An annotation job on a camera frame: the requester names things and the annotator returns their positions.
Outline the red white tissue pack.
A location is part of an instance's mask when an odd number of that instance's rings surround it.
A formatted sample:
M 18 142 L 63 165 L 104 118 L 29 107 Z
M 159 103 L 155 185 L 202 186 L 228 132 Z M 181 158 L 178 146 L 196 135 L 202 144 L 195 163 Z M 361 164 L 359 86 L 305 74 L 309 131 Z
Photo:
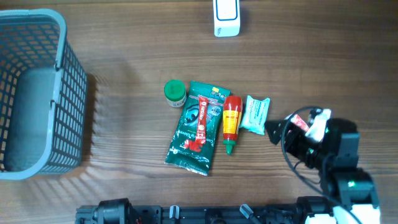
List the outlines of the red white tissue pack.
M 294 125 L 296 125 L 298 128 L 300 128 L 305 133 L 309 130 L 308 124 L 298 114 L 295 114 L 290 119 L 290 122 L 293 123 Z

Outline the light blue wipes pack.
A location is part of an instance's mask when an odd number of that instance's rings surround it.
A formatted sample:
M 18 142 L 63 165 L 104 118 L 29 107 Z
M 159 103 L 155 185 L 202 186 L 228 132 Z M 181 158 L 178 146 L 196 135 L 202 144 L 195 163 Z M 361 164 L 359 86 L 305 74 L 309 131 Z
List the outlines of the light blue wipes pack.
M 257 100 L 248 95 L 240 127 L 252 133 L 265 135 L 265 122 L 270 103 L 270 98 Z

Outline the red sauce bottle green cap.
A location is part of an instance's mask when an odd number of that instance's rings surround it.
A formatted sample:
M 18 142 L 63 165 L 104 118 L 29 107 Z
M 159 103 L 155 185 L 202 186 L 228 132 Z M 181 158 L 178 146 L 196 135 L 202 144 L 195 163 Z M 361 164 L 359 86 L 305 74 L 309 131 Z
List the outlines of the red sauce bottle green cap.
M 240 96 L 228 96 L 223 105 L 223 144 L 226 153 L 232 155 L 239 133 L 243 101 Z

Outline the red Nescafe sachet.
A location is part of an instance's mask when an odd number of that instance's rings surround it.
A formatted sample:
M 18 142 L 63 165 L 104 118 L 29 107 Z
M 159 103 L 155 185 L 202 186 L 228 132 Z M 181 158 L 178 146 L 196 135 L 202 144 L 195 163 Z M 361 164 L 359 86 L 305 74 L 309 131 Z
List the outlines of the red Nescafe sachet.
M 203 145 L 206 143 L 206 115 L 208 108 L 208 99 L 204 96 L 200 96 L 198 102 L 199 112 L 195 142 L 197 144 Z

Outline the green 3M gloves packet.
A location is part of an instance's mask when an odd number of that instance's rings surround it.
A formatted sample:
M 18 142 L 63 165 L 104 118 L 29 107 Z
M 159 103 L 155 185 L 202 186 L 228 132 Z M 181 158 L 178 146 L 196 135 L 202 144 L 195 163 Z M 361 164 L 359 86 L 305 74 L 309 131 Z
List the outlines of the green 3M gloves packet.
M 225 99 L 231 91 L 190 82 L 187 99 L 170 142 L 165 163 L 208 175 Z

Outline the green round lid container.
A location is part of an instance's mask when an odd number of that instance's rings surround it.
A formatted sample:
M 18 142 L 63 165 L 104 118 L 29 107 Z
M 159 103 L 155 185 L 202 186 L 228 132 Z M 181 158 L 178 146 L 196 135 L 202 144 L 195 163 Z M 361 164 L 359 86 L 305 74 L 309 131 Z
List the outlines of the green round lid container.
M 181 80 L 170 80 L 164 86 L 167 103 L 174 108 L 183 106 L 187 99 L 187 91 Z

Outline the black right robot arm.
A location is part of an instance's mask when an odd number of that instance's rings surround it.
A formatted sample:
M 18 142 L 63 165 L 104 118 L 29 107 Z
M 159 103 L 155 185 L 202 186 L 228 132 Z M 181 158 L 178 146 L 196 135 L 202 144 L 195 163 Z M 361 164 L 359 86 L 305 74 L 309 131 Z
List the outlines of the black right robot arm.
M 318 192 L 333 207 L 337 223 L 379 223 L 376 186 L 369 173 L 358 166 L 357 125 L 347 119 L 315 119 L 307 129 L 291 120 L 268 121 L 265 129 L 273 144 L 280 144 L 287 165 L 299 172 L 290 156 L 309 169 L 316 169 L 319 183 L 299 179 Z

